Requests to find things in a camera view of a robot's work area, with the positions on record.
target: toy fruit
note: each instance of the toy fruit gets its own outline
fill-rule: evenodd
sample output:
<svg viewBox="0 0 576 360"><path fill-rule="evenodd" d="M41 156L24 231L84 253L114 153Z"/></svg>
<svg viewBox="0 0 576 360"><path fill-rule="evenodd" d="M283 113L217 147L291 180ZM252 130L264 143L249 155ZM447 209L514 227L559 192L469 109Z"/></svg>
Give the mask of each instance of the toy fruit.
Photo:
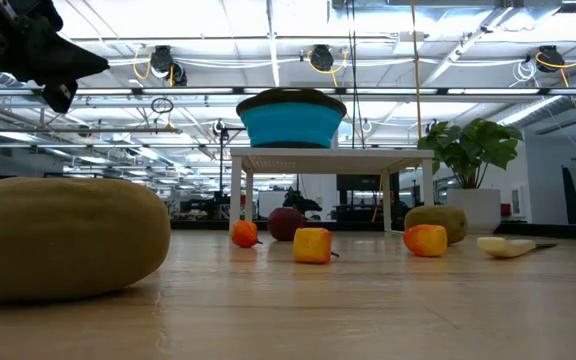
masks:
<svg viewBox="0 0 576 360"><path fill-rule="evenodd" d="M417 256L441 256L448 247L448 235L443 226L417 225L404 232L404 243Z"/></svg>
<svg viewBox="0 0 576 360"><path fill-rule="evenodd" d="M328 264L331 252L332 234L326 229L298 229L295 233L293 256L295 262L307 264Z"/></svg>
<svg viewBox="0 0 576 360"><path fill-rule="evenodd" d="M537 244L532 240L506 240L502 237L481 237L477 246L496 258L513 258L538 249L548 249L557 244Z"/></svg>
<svg viewBox="0 0 576 360"><path fill-rule="evenodd" d="M257 240L257 225L252 221L237 221L232 228L230 239L233 244L241 247L253 247L261 244Z"/></svg>
<svg viewBox="0 0 576 360"><path fill-rule="evenodd" d="M0 303L74 300L133 284L166 258L168 209L124 180L0 180Z"/></svg>
<svg viewBox="0 0 576 360"><path fill-rule="evenodd" d="M450 205L419 206L410 210L404 218L404 227L407 230L416 225L443 226L448 234L448 244L462 241L468 232L466 213Z"/></svg>
<svg viewBox="0 0 576 360"><path fill-rule="evenodd" d="M277 208L268 215L268 232L277 241L293 241L297 229L304 227L304 216L293 208Z"/></svg>

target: turquoise container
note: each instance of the turquoise container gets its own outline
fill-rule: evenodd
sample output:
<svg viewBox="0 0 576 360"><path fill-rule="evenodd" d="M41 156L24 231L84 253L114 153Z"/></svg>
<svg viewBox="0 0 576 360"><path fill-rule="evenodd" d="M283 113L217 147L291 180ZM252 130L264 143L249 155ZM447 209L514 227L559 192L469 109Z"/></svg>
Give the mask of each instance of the turquoise container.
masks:
<svg viewBox="0 0 576 360"><path fill-rule="evenodd" d="M243 101L237 113L252 147L330 148L346 107L310 89L272 89Z"/></svg>

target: wooden table surface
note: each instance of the wooden table surface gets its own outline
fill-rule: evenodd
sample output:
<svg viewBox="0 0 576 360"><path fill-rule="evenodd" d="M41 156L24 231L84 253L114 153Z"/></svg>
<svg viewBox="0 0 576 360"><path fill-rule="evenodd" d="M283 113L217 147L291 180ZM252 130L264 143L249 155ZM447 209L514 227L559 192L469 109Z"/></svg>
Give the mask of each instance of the wooden table surface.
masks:
<svg viewBox="0 0 576 360"><path fill-rule="evenodd" d="M174 232L162 268L123 291L0 306L0 359L576 360L576 241L417 258L396 234L336 233L341 259L316 266L261 237Z"/></svg>

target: white planter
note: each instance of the white planter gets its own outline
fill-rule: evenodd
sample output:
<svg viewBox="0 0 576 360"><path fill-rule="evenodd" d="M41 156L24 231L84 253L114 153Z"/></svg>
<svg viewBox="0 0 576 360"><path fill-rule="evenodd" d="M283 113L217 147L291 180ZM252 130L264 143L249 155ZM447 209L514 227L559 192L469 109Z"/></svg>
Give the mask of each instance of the white planter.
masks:
<svg viewBox="0 0 576 360"><path fill-rule="evenodd" d="M469 233L491 234L501 223L501 192L497 189L449 189L448 205L466 213Z"/></svg>

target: ceiling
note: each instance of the ceiling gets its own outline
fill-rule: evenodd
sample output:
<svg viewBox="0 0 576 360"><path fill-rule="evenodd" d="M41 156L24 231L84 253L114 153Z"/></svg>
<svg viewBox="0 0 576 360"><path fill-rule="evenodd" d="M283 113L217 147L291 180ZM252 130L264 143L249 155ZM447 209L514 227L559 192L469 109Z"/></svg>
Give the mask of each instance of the ceiling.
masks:
<svg viewBox="0 0 576 360"><path fill-rule="evenodd" d="M344 54L348 56L350 51L349 29L354 29L357 39L358 87L414 87L416 84L410 9L388 6L386 1L357 0L354 21L348 20L343 8L331 7L331 4L339 4L336 0L123 0L121 6L113 0L54 0L54 3L65 24L60 35L106 57L112 64L101 74L81 79L80 89L166 87L165 81L152 74L146 79L139 78L147 71L143 62L148 60L155 45L172 46L173 56L187 72L189 87L333 87L331 75L315 72L307 61L300 61L301 55L307 58L313 45L326 44L336 65L342 66L336 74L338 85L352 87L351 62L343 60ZM272 10L270 21L268 3ZM423 39L418 39L419 77L423 86L562 87L558 72L536 72L534 76L524 77L525 81L519 81L522 78L518 73L526 55L534 56L541 45L556 45L567 63L576 63L576 12L556 11L557 8L506 11L486 6L420 7L415 29L420 37L423 34ZM490 26L488 31L478 31L483 25ZM270 36L271 26L274 39ZM448 66L442 67L442 61L449 57L452 58ZM139 74L135 74L133 65ZM574 86L576 67L567 69L566 74ZM183 134L135 133L129 139L136 144L211 143L211 129L218 119L231 126L242 126L235 106L243 98L220 97L211 100L211 106L206 107L203 97L186 97L187 101L178 102L183 106L177 105L169 119L163 116L157 124L163 127L169 122ZM67 116L56 118L51 126L88 124L116 127L117 133L126 133L130 128L143 125L144 112L150 113L149 106L143 101L139 103L136 97L98 96L77 101L81 106L73 106ZM422 123L437 119L463 124L476 117L493 115L515 102L531 101L540 100L424 98L420 117ZM105 105L87 105L95 102ZM352 108L351 98L345 102ZM29 123L38 124L40 106L32 104L24 103L20 97L0 97L2 111L11 111L28 119ZM368 120L364 129L367 143L416 143L418 114L414 96L403 100L365 97L360 101L360 109L362 117ZM43 110L43 113L44 117L50 118L56 115L49 110ZM345 119L346 123L351 122L351 118L352 114ZM16 121L13 125L28 124ZM527 131L536 132L551 125L536 123ZM350 142L351 134L352 126L342 125L342 144ZM112 139L97 135L82 139L68 135L61 140L110 143ZM247 143L244 131L231 144ZM218 149L214 148L203 152L158 149L157 153L184 166L211 163L214 166L219 156Z"/></svg>

